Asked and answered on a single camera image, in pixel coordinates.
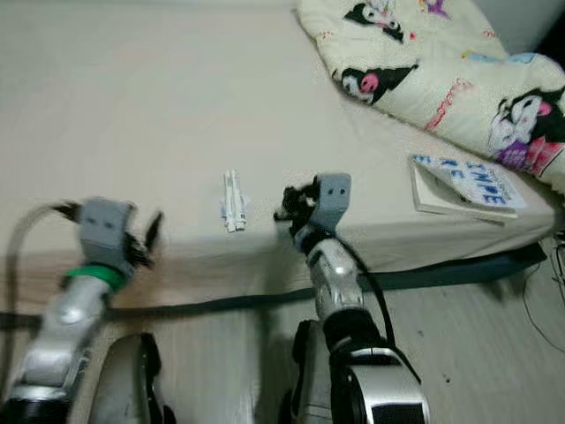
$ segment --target mattress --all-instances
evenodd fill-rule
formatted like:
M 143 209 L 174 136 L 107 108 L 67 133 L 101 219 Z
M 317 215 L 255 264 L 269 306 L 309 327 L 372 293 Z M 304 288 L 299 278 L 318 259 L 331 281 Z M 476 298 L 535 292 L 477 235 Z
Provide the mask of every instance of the mattress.
M 0 3 L 0 57 L 2 251 L 45 201 L 132 201 L 139 230 L 165 213 L 156 267 L 117 307 L 308 287 L 272 214 L 285 186 L 324 171 L 352 176 L 339 231 L 373 271 L 517 248 L 565 223 L 561 199 L 516 174 L 529 206 L 512 223 L 416 211 L 410 154 L 476 156 L 346 98 L 288 5 Z M 220 212 L 227 169 L 248 199 L 247 229 L 231 234 Z M 19 311 L 41 311 L 79 260 L 72 224 L 34 228 Z

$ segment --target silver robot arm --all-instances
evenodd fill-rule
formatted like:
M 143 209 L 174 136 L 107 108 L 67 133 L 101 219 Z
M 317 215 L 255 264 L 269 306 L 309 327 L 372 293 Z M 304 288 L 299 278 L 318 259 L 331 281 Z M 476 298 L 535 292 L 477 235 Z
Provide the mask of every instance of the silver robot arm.
M 150 225 L 145 245 L 129 232 L 133 206 L 91 199 L 67 216 L 79 224 L 83 266 L 67 273 L 64 291 L 49 302 L 6 402 L 4 424 L 65 423 L 94 339 L 114 293 L 127 285 L 136 266 L 152 264 L 149 253 L 162 214 Z
M 300 371 L 291 413 L 311 424 L 427 424 L 418 376 L 394 336 L 377 329 L 358 285 L 358 257 L 335 235 L 349 192 L 349 175 L 319 175 L 302 189 L 287 188 L 275 215 L 292 221 L 290 234 L 306 254 L 320 319 L 298 327 L 293 357 Z M 383 315 L 386 321 L 388 312 Z

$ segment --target small white object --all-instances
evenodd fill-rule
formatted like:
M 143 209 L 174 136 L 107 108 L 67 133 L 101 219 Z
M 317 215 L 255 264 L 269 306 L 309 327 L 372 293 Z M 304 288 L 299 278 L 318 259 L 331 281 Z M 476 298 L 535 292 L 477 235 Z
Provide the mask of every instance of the small white object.
M 239 179 L 234 170 L 226 170 L 223 174 L 225 189 L 224 217 L 228 232 L 245 229 L 245 205 L 239 189 Z

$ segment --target light floor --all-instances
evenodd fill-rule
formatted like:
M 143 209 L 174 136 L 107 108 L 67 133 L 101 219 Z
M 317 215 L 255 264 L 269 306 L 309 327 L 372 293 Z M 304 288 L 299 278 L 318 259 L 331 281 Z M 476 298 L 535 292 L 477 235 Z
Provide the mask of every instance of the light floor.
M 547 335 L 565 346 L 565 306 L 552 275 L 544 262 L 528 283 L 528 301 Z M 523 280 L 387 292 L 398 344 L 422 377 L 433 422 L 565 422 L 565 354 L 528 321 Z M 376 302 L 366 297 L 380 317 Z M 276 423 L 294 372 L 294 331 L 313 317 L 313 302 L 299 301 L 265 310 L 112 322 L 95 343 L 72 423 L 87 422 L 108 346 L 141 330 L 155 334 L 163 362 L 161 393 L 179 423 Z

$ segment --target wire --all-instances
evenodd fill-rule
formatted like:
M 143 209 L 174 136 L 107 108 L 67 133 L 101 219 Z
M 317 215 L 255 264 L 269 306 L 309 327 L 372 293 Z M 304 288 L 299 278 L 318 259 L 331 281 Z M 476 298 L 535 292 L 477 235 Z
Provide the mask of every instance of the wire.
M 382 314 L 382 319 L 385 323 L 385 334 L 387 337 L 387 341 L 391 345 L 396 345 L 395 331 L 392 326 L 392 320 L 390 319 L 390 313 L 388 312 L 387 301 L 385 300 L 385 295 L 382 291 L 382 288 L 380 287 L 379 282 L 373 276 L 373 274 L 371 274 L 369 268 L 367 267 L 365 262 L 361 259 L 361 256 L 359 256 L 357 251 L 345 240 L 337 236 L 335 236 L 335 238 L 337 239 L 337 241 L 339 241 L 342 244 L 343 248 L 347 251 L 347 253 L 353 257 L 358 267 L 361 269 L 361 273 L 371 285 L 371 289 L 373 290 L 373 293 L 377 298 L 377 302 L 379 302 L 380 313 Z
M 563 307 L 565 307 L 565 293 L 563 293 L 563 285 L 565 284 L 565 276 L 563 275 L 563 266 L 561 264 L 561 256 L 559 255 L 559 249 L 564 247 L 564 245 L 558 245 L 554 249 L 555 259 L 557 260 L 557 266 L 559 267 L 559 273 L 555 269 L 554 258 L 551 257 L 551 266 L 554 269 L 554 274 L 556 277 L 557 287 L 559 288 L 559 294 L 561 295 L 561 300 L 563 302 Z
M 51 212 L 62 212 L 61 208 L 67 205 L 49 204 L 42 205 L 29 211 L 22 217 L 11 235 L 6 252 L 4 294 L 7 307 L 6 330 L 4 331 L 4 361 L 0 370 L 0 402 L 4 399 L 10 376 L 11 364 L 14 355 L 14 330 L 17 324 L 18 306 L 18 258 L 19 251 L 26 238 L 27 232 L 44 216 Z
M 528 319 L 530 320 L 531 325 L 533 326 L 534 329 L 536 329 L 536 331 L 546 340 L 546 342 L 548 342 L 555 350 L 561 352 L 561 353 L 565 353 L 565 349 L 561 348 L 560 346 L 558 346 L 557 344 L 555 344 L 554 342 L 551 341 L 551 339 L 546 335 L 546 333 L 544 333 L 544 331 L 539 327 L 539 325 L 533 320 L 533 318 L 531 317 L 531 312 L 530 312 L 530 307 L 528 307 L 528 302 L 526 300 L 526 288 L 528 285 L 528 281 L 530 280 L 531 276 L 533 276 L 539 269 L 539 267 L 541 267 L 541 263 L 538 264 L 538 266 L 524 279 L 524 289 L 522 290 L 522 302 L 524 303 L 524 308 L 526 310 L 526 313 L 528 315 Z

